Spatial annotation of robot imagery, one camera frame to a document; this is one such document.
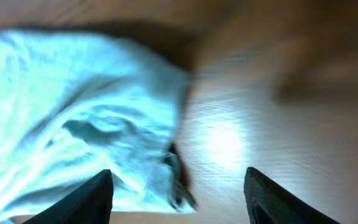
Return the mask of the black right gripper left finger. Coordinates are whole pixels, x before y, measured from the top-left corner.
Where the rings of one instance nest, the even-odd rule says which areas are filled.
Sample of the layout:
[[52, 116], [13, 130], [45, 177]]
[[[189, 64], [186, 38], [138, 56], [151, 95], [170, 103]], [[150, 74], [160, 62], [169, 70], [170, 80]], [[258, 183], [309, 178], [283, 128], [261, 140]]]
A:
[[108, 224], [113, 194], [112, 173], [105, 169], [23, 224]]

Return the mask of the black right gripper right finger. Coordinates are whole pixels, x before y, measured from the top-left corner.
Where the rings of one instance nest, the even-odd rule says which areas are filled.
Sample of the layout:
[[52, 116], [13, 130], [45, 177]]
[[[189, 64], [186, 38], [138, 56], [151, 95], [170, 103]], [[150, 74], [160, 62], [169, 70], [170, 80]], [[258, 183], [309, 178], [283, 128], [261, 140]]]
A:
[[338, 224], [254, 167], [246, 170], [244, 195], [251, 224]]

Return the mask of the light blue t-shirt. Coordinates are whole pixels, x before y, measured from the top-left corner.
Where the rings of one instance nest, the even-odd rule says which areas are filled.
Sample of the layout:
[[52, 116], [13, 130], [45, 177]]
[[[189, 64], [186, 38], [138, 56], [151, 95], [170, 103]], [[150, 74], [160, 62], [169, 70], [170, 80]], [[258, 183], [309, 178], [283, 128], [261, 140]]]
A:
[[115, 212], [193, 213], [170, 151], [187, 87], [184, 70], [129, 39], [0, 30], [0, 223], [104, 169]]

